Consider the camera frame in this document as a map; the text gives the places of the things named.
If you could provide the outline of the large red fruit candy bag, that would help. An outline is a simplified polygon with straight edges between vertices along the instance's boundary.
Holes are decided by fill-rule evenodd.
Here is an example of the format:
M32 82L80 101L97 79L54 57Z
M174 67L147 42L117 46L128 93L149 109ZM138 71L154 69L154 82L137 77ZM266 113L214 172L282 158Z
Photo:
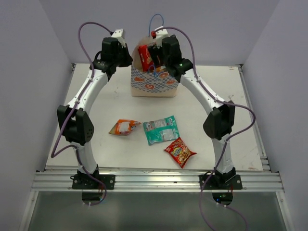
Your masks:
M138 53L141 60L142 70L143 72L147 72L150 66L154 65L150 53L148 51L147 45L142 45L138 47Z

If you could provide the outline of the orange white snack packet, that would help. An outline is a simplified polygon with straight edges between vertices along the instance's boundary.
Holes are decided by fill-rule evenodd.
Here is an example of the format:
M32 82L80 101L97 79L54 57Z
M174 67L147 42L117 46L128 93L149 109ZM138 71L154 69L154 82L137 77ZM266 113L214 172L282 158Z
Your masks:
M109 134L126 136L129 135L141 122L128 119L119 119L109 131Z

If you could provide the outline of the teal white snack packet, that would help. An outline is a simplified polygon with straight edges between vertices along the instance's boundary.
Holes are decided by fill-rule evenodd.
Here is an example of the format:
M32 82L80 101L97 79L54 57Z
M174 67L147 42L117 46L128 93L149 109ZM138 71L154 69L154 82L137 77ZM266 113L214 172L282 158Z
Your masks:
M165 141L174 141L180 137L174 116L144 122L142 125L148 145L150 146Z

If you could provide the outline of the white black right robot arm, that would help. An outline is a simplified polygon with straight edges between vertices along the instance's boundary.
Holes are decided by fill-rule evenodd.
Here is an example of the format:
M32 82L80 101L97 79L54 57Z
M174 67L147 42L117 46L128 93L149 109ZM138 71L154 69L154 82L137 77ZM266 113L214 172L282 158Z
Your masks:
M218 188L225 189L236 175L227 140L234 125L235 107L208 88L198 75L195 65L182 57L176 36L155 35L153 39L154 44L148 48L153 62L164 65L167 72L193 94L207 114L203 130L213 143L214 183Z

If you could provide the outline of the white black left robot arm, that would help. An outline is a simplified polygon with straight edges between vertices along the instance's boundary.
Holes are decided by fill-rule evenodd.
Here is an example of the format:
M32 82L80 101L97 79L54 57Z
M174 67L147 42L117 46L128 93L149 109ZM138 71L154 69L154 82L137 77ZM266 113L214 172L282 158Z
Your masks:
M100 177L94 172L97 163L94 159L91 139L94 125L90 119L90 110L101 89L108 83L118 67L132 64L127 44L122 37L107 37L102 40L101 51L90 64L88 76L75 95L67 104L57 109L60 134L74 148L78 162L78 171L85 174L83 183L89 189L99 186Z

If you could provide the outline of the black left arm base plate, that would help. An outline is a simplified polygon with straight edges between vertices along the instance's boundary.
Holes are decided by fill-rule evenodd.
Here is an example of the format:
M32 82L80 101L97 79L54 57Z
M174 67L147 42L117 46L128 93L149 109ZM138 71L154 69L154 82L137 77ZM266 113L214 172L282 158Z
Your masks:
M90 176L77 171L70 179L73 181L72 188L76 190L113 190L116 182L115 175L100 174L97 170Z

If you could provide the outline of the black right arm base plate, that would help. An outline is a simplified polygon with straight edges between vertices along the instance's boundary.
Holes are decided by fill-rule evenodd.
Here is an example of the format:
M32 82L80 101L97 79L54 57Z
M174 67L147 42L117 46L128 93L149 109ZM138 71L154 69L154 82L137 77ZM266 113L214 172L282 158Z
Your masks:
M229 180L225 181L215 174L206 182L204 190L242 190L242 180L240 175L235 175Z

